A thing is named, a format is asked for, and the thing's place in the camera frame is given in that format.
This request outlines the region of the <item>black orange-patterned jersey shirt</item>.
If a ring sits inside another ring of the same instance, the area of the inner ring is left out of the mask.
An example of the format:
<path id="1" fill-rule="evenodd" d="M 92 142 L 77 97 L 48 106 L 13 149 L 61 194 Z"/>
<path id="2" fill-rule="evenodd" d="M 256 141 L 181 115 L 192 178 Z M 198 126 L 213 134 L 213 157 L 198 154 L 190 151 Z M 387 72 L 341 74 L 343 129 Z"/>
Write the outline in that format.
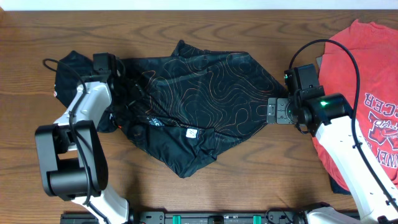
<path id="1" fill-rule="evenodd" d="M 181 178 L 216 161 L 267 124 L 269 98 L 286 89 L 247 52 L 180 41 L 168 57 L 121 58 L 133 81 L 132 119 L 105 111 L 97 130 L 120 129 Z"/>

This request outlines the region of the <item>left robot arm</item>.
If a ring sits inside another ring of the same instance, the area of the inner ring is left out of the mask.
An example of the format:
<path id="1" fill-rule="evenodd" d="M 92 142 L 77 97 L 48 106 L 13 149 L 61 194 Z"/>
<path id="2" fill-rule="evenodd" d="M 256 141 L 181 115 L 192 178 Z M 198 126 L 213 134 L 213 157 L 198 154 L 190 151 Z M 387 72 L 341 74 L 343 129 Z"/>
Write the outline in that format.
<path id="1" fill-rule="evenodd" d="M 55 69 L 55 96 L 67 110 L 35 131 L 42 185 L 47 195 L 86 208 L 98 223 L 133 223 L 129 201 L 108 183 L 108 164 L 97 133 L 119 81 L 118 58 L 94 54 L 92 69 L 79 74 L 65 62 Z"/>

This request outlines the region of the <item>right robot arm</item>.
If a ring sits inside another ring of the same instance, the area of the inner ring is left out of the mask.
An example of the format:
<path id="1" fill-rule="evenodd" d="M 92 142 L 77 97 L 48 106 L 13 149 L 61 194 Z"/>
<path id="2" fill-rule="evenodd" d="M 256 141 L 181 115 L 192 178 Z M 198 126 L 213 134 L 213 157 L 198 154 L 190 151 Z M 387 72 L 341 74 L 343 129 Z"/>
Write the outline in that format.
<path id="1" fill-rule="evenodd" d="M 366 144 L 358 121 L 339 93 L 295 105 L 289 98 L 269 98 L 267 120 L 304 125 L 336 164 L 358 209 L 355 219 L 330 207 L 305 214 L 307 223 L 397 223 L 397 188 Z"/>

